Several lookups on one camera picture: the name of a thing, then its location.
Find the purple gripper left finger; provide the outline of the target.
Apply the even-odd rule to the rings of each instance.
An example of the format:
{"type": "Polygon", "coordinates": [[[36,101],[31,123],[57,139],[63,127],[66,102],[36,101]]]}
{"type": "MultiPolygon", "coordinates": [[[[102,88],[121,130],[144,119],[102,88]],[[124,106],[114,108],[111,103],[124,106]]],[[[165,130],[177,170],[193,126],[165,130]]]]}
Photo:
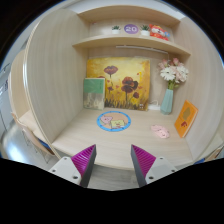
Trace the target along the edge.
{"type": "Polygon", "coordinates": [[[95,158],[96,146],[92,145],[73,157],[62,157],[49,172],[86,188],[90,181],[95,158]]]}

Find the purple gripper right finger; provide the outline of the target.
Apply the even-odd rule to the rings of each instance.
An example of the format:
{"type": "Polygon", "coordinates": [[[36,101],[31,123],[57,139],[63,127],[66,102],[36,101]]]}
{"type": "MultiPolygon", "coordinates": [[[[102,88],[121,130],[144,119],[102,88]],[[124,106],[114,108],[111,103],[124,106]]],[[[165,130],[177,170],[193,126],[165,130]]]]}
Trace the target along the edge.
{"type": "Polygon", "coordinates": [[[131,146],[131,158],[140,187],[177,172],[177,169],[165,157],[155,157],[135,145],[131,146]]]}

